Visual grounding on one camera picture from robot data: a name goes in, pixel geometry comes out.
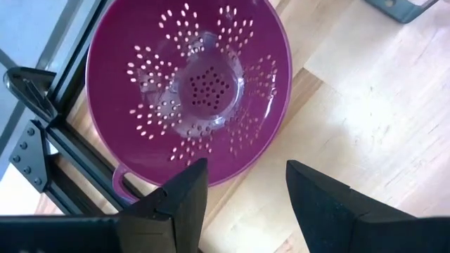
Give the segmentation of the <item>red bowl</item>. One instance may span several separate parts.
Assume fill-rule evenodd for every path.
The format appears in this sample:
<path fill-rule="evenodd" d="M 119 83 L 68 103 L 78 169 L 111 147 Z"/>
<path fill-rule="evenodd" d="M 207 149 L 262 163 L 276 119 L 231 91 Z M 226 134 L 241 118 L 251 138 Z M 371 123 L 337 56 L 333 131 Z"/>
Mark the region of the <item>red bowl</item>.
<path fill-rule="evenodd" d="M 288 107 L 293 68 L 269 0 L 113 0 L 86 62 L 92 120 L 126 174 L 162 185 L 196 160 L 208 183 L 267 149 Z"/>

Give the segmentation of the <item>black frame clamp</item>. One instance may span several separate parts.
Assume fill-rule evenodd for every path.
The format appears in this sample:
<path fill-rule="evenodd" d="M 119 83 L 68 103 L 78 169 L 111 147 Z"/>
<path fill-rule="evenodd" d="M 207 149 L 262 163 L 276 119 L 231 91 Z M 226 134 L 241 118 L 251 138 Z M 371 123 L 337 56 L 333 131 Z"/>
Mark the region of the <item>black frame clamp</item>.
<path fill-rule="evenodd" d="M 12 67 L 6 71 L 6 87 L 36 116 L 50 123 L 58 116 L 57 109 L 47 97 L 55 76 L 54 72 L 46 70 Z"/>

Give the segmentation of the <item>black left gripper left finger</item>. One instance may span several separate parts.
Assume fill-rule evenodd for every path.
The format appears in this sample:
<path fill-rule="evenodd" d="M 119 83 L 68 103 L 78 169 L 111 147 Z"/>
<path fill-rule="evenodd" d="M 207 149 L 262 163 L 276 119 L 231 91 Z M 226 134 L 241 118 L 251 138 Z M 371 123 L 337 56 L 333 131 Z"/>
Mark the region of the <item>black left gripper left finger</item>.
<path fill-rule="evenodd" d="M 0 253 L 198 253 L 207 181 L 200 158 L 117 214 L 0 216 Z"/>

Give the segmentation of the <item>grey perforated metal shelf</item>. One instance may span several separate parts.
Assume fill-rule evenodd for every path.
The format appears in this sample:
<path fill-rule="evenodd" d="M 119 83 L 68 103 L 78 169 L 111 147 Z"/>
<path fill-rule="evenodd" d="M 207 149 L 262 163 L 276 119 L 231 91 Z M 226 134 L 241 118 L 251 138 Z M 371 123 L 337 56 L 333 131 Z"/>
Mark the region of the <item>grey perforated metal shelf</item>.
<path fill-rule="evenodd" d="M 417 5 L 411 0 L 364 0 L 389 18 L 401 24 L 408 24 L 423 14 L 439 0 L 426 0 Z"/>

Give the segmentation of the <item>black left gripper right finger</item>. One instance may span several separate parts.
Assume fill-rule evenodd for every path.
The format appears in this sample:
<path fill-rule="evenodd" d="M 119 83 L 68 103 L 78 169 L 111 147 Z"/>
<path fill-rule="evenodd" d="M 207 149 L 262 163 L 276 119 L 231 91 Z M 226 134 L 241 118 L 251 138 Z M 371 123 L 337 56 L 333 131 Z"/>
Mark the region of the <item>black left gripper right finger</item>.
<path fill-rule="evenodd" d="M 286 183 L 310 253 L 450 253 L 450 216 L 412 216 L 296 160 Z"/>

